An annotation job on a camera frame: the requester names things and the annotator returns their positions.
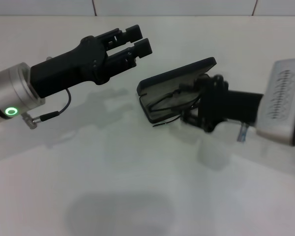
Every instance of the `metal connector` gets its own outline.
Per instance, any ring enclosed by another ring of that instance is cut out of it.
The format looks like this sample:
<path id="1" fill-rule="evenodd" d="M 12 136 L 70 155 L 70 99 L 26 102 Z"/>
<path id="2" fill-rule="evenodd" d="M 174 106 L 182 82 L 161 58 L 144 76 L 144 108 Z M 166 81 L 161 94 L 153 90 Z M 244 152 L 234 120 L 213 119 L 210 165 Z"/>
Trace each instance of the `metal connector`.
<path id="1" fill-rule="evenodd" d="M 240 131 L 237 137 L 237 142 L 244 143 L 246 141 L 248 128 L 249 128 L 248 124 L 246 123 L 241 124 Z"/>
<path id="2" fill-rule="evenodd" d="M 21 114 L 25 124 L 30 128 L 30 129 L 36 129 L 37 128 L 37 123 L 34 121 L 34 119 L 28 114 L 27 112 Z"/>

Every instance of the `tile grout line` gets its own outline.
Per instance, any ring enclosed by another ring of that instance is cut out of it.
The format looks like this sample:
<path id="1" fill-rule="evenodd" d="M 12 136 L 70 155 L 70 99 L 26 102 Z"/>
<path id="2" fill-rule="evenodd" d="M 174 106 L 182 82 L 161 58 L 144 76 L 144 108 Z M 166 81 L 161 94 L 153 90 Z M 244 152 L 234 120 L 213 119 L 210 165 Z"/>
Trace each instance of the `tile grout line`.
<path id="1" fill-rule="evenodd" d="M 92 4 L 93 4 L 93 9 L 94 9 L 94 14 L 95 14 L 95 16 L 97 16 L 97 14 L 96 14 L 96 8 L 95 8 L 95 2 L 94 2 L 95 0 L 92 0 Z"/>
<path id="2" fill-rule="evenodd" d="M 255 11 L 256 11 L 257 4 L 258 4 L 258 0 L 256 0 L 256 3 L 255 3 L 254 10 L 252 11 L 252 16 L 254 16 L 254 15 L 255 15 Z"/>

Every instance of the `white table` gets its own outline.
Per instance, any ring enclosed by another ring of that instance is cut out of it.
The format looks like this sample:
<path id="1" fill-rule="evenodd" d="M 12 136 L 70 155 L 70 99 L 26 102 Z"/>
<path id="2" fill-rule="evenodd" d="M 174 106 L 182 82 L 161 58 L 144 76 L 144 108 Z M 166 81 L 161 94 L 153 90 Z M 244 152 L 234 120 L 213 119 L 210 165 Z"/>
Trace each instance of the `white table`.
<path id="1" fill-rule="evenodd" d="M 136 94 L 140 80 L 211 56 L 209 75 L 263 92 L 272 64 L 295 58 L 295 17 L 0 17 L 0 70 L 135 24 L 153 49 L 136 68 L 71 88 L 69 109 L 36 130 L 0 124 L 0 236 L 295 236 L 295 148 L 253 129 L 237 143 L 234 124 L 152 128 Z"/>

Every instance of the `black cable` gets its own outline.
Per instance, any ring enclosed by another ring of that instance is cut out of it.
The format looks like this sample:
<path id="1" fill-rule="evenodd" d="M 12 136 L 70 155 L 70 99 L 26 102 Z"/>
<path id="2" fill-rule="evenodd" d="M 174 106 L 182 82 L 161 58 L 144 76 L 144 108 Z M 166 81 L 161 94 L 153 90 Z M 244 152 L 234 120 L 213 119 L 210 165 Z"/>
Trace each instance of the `black cable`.
<path id="1" fill-rule="evenodd" d="M 152 107 L 154 107 L 154 106 L 157 105 L 158 103 L 164 101 L 166 98 L 171 98 L 171 97 L 173 97 L 173 95 L 174 95 L 175 93 L 180 94 L 180 92 L 181 92 L 181 90 L 176 89 L 176 90 L 174 90 L 173 92 L 169 92 L 169 93 L 165 94 L 161 99 L 157 100 L 156 102 L 150 103 L 150 104 L 147 106 L 147 107 L 148 107 L 148 110 L 149 110 L 150 112 L 152 112 L 152 111 L 153 111 L 153 110 L 152 110 Z"/>
<path id="2" fill-rule="evenodd" d="M 39 116 L 39 117 L 34 118 L 33 120 L 40 119 L 40 122 L 43 122 L 43 121 L 49 120 L 49 119 L 51 119 L 51 118 L 57 117 L 57 116 L 59 116 L 61 113 L 63 113 L 63 112 L 69 107 L 69 105 L 70 105 L 70 103 L 71 103 L 71 93 L 70 93 L 70 91 L 69 91 L 67 88 L 66 88 L 65 90 L 66 90 L 67 93 L 68 93 L 68 97 L 69 97 L 69 99 L 68 99 L 68 102 L 67 102 L 67 104 L 65 105 L 64 108 L 62 108 L 60 111 L 50 112 L 50 113 L 47 113 L 47 114 L 41 115 L 41 116 Z"/>
<path id="3" fill-rule="evenodd" d="M 164 124 L 168 124 L 168 123 L 174 122 L 175 120 L 178 120 L 180 117 L 181 117 L 181 115 L 179 115 L 179 116 L 176 117 L 175 119 L 170 120 L 170 121 L 168 121 L 168 122 L 164 122 L 164 123 L 161 123 L 161 124 L 155 124 L 155 125 L 153 125 L 153 127 L 157 127 L 157 126 L 160 126 L 160 125 L 164 125 Z"/>
<path id="4" fill-rule="evenodd" d="M 189 101 L 189 102 L 185 102 L 185 103 L 182 103 L 182 104 L 179 104 L 179 105 L 176 105 L 176 106 L 172 106 L 172 107 L 165 107 L 165 108 L 160 108 L 160 109 L 150 110 L 150 112 L 161 112 L 161 111 L 166 111 L 166 110 L 171 110 L 171 109 L 175 109 L 175 108 L 183 107 L 183 106 L 186 106 L 186 105 L 188 105 L 189 103 L 194 102 L 194 101 L 197 101 L 197 100 L 199 100 L 199 99 L 198 99 L 198 98 L 195 98 L 195 99 L 192 99 L 192 100 Z"/>
<path id="5" fill-rule="evenodd" d="M 68 93 L 68 97 L 69 97 L 69 99 L 68 99 L 67 104 L 64 106 L 64 108 L 62 108 L 62 109 L 59 111 L 59 115 L 60 115 L 62 112 L 64 112 L 64 111 L 69 107 L 69 105 L 70 105 L 70 103 L 71 103 L 71 93 L 70 93 L 69 89 L 66 88 L 65 90 L 66 90 L 67 93 Z"/>
<path id="6" fill-rule="evenodd" d="M 192 101 L 194 101 L 194 102 L 191 104 L 191 106 L 189 108 L 184 109 L 182 112 L 185 112 L 187 110 L 192 110 L 193 106 L 197 103 L 197 101 L 199 101 L 200 98 L 201 98 L 201 94 L 199 94 L 194 100 L 191 100 L 190 102 L 192 102 Z M 161 123 L 161 124 L 155 124 L 155 125 L 153 125 L 153 127 L 157 127 L 157 126 L 160 126 L 160 125 L 164 125 L 164 124 L 174 122 L 175 120 L 178 120 L 181 117 L 182 117 L 182 115 L 179 115 L 178 117 L 176 117 L 173 120 L 170 120 L 170 121 L 167 121 L 167 122 L 164 122 L 164 123 Z"/>

